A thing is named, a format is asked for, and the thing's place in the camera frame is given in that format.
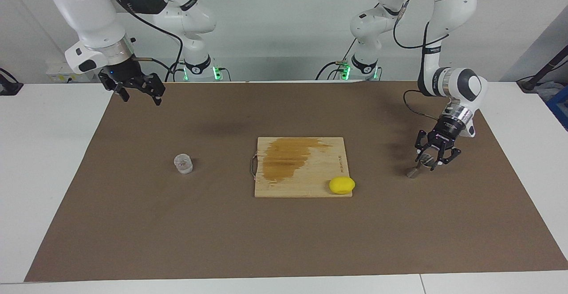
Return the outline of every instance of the stain on cutting board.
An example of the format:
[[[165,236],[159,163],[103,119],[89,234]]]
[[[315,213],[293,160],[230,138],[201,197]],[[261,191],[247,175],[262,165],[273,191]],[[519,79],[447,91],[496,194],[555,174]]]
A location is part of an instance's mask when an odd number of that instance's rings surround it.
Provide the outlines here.
[[[310,149],[327,150],[330,145],[322,144],[318,138],[279,138],[272,142],[264,157],[263,176],[271,183],[278,183],[293,177],[310,158]]]

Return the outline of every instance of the clear plastic cup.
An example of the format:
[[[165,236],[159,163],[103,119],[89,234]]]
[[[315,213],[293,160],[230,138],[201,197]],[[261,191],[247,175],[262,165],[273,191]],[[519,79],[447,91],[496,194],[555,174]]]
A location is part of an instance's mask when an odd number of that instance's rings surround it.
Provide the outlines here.
[[[187,154],[180,154],[174,159],[174,165],[178,169],[179,173],[188,174],[193,171],[193,162]]]

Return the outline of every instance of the metal handle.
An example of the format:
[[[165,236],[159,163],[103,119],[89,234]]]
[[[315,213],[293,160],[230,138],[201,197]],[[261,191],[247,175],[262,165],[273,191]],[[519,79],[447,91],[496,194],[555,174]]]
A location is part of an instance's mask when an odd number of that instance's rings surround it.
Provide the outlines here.
[[[254,156],[252,157],[252,159],[250,159],[250,174],[252,174],[252,177],[256,181],[256,171],[254,171],[254,159],[258,159],[258,153],[254,153]]]

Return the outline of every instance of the white wall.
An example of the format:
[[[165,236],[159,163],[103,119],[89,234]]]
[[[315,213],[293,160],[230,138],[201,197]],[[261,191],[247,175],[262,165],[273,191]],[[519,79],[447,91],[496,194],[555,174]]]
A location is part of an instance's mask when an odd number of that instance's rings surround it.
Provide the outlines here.
[[[25,3],[0,0],[0,67],[20,82],[49,82],[46,60],[65,57]]]
[[[568,45],[568,7],[564,8],[556,20],[546,28],[527,52],[509,69],[501,81],[513,82],[526,76],[535,75],[566,45]],[[542,81],[568,82],[568,64],[550,72],[542,78]]]
[[[51,0],[22,1],[61,50],[75,43],[75,33]],[[430,1],[412,1],[399,29],[404,43],[420,44],[432,12]],[[341,59],[351,44],[351,17],[376,4],[376,0],[200,2],[219,19],[217,30],[204,36],[211,54],[231,70],[235,80],[315,78],[323,64]],[[444,42],[442,64],[471,67],[491,81],[500,80],[566,4],[568,0],[479,0],[475,16]],[[126,13],[119,17],[129,35],[138,39],[134,47],[139,56],[173,59],[176,46],[167,36],[142,26]],[[383,79],[414,80],[420,50],[396,47],[390,34],[381,40]],[[161,68],[147,65],[146,69],[160,72]],[[35,73],[40,80],[43,71]]]

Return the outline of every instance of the cutting board handle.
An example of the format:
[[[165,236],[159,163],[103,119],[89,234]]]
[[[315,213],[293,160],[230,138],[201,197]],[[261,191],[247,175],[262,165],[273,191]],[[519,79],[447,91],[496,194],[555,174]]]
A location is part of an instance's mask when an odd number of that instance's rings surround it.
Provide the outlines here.
[[[258,152],[255,152],[252,159],[250,159],[250,174],[252,174],[252,177],[254,178],[255,181],[256,181],[257,169],[258,169]]]

